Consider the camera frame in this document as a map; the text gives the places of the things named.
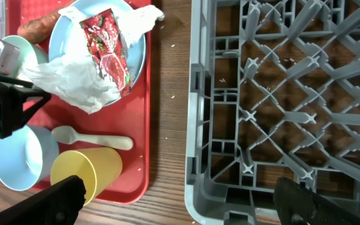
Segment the light blue bowl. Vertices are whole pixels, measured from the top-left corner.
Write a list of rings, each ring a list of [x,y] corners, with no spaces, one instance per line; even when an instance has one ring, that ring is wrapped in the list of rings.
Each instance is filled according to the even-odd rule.
[[[25,191],[48,177],[59,155],[50,130],[25,125],[0,138],[0,181],[14,191]]]

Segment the orange carrot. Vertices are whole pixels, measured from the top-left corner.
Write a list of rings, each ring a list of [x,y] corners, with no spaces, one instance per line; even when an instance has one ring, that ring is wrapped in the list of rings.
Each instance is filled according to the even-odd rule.
[[[17,29],[17,35],[21,36],[32,44],[42,43],[51,35],[55,24],[60,18],[61,15],[58,13],[58,11],[70,6],[73,2],[74,0],[70,0],[49,14],[20,25]]]

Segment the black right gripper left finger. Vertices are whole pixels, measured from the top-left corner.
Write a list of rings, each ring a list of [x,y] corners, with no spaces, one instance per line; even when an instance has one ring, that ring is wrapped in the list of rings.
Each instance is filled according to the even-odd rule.
[[[85,203],[83,180],[69,176],[0,212],[0,225],[73,225]]]

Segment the red snack wrapper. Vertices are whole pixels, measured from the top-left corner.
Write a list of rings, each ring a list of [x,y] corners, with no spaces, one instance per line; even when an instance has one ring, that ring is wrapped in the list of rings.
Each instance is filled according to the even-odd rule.
[[[129,94],[132,81],[113,11],[107,9],[79,25],[85,33],[87,49],[94,62],[115,83],[121,96]]]

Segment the white napkin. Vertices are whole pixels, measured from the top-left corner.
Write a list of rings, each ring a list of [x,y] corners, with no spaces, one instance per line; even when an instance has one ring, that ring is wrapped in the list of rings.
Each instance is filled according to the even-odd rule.
[[[113,11],[120,30],[132,88],[141,72],[141,67],[129,65],[129,50],[136,45],[143,34],[154,27],[156,21],[164,20],[165,15],[153,5],[128,12],[116,7],[105,10],[107,9]],[[58,13],[74,24],[75,39],[72,42],[72,51],[37,66],[23,65],[20,72],[42,90],[57,95],[63,101],[88,114],[95,113],[107,103],[117,101],[123,96],[116,89],[115,83],[103,74],[88,51],[86,36],[79,23],[91,17],[87,17],[76,6],[65,7]]]

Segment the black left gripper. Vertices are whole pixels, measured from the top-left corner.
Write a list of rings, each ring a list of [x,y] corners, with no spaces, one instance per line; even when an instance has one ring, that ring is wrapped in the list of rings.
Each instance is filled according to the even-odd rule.
[[[51,99],[33,83],[0,76],[0,138],[22,128]]]

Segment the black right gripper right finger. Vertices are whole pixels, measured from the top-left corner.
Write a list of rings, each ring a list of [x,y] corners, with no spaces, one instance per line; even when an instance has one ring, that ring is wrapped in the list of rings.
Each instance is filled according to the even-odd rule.
[[[360,181],[353,205],[336,204],[286,177],[277,180],[273,199],[281,224],[360,224]]]

